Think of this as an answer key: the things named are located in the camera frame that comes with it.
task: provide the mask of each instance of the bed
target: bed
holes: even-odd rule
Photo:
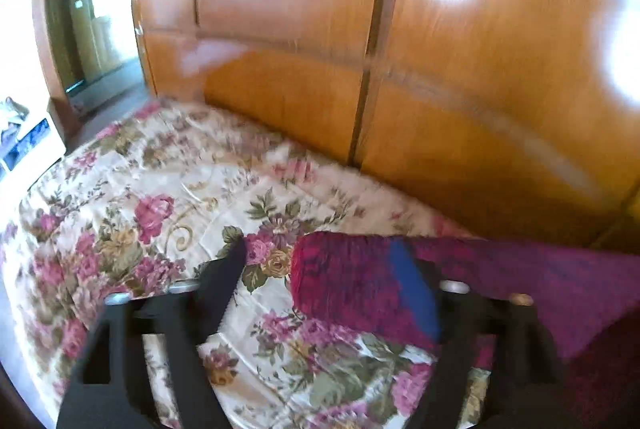
[[[232,424],[402,427],[433,357],[293,308],[292,246],[317,230],[468,235],[417,200],[229,112],[154,100],[108,126],[40,178],[2,234],[18,344],[47,412],[56,420],[107,294],[161,293],[242,236],[248,264],[235,299],[223,329],[200,347]],[[158,413],[179,427],[162,340],[145,337]],[[462,427],[478,419],[487,377],[471,372]]]

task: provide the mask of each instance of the floor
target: floor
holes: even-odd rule
[[[115,120],[122,120],[139,109],[149,98],[145,85],[136,85],[120,95],[111,98],[91,115],[84,118],[81,131],[70,142],[67,142],[67,153],[74,151],[82,144],[92,140],[103,128]],[[4,289],[4,281],[0,274],[0,362],[7,375],[14,383],[20,396],[31,408],[36,417],[47,429],[54,428],[51,420],[40,402],[40,396],[31,382],[27,370],[22,364],[22,354],[14,334],[14,319],[11,315],[9,300]]]
[[[69,102],[78,111],[81,118],[95,114],[107,102],[119,95],[145,84],[145,76],[140,60],[135,57],[122,66],[106,73],[89,85],[80,86],[79,91],[72,91]]]
[[[111,122],[121,120],[139,109],[149,98],[145,85],[137,85],[130,90],[105,102],[91,115],[84,118],[80,132],[67,142],[67,152],[75,151],[79,146],[92,140],[97,133]]]

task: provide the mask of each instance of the blue stripe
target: blue stripe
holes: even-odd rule
[[[418,328],[428,337],[440,338],[440,322],[434,291],[422,278],[414,259],[400,239],[393,239],[389,259],[400,285],[402,302],[414,314]]]

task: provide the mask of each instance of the bed sheet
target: bed sheet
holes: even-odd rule
[[[161,293],[223,257],[248,264],[222,329],[199,348],[242,428],[402,427],[433,357],[305,318],[288,290],[292,247],[319,229],[465,235],[427,206],[222,110],[151,101],[52,167],[2,232],[16,336],[55,420],[104,297]],[[161,421],[179,427],[162,337],[145,336]],[[472,370],[461,425],[488,374]]]

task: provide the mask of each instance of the wooden wardrobe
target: wooden wardrobe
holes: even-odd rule
[[[640,252],[640,0],[134,0],[150,86],[480,235]]]

